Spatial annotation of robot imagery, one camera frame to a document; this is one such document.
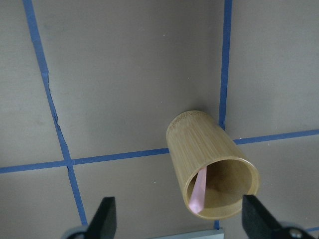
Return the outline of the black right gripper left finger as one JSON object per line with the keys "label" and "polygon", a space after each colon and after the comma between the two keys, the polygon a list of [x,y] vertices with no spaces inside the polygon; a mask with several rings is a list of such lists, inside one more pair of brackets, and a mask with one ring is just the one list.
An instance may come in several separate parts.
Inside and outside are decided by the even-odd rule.
{"label": "black right gripper left finger", "polygon": [[113,239],[117,230],[115,197],[102,199],[91,223],[84,233],[85,239]]}

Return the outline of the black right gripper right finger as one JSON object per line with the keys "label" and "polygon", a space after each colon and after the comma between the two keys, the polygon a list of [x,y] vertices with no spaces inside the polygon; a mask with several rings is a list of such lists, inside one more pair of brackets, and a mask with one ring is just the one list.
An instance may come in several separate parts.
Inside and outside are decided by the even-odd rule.
{"label": "black right gripper right finger", "polygon": [[242,227],[249,239],[293,239],[254,195],[242,200]]}

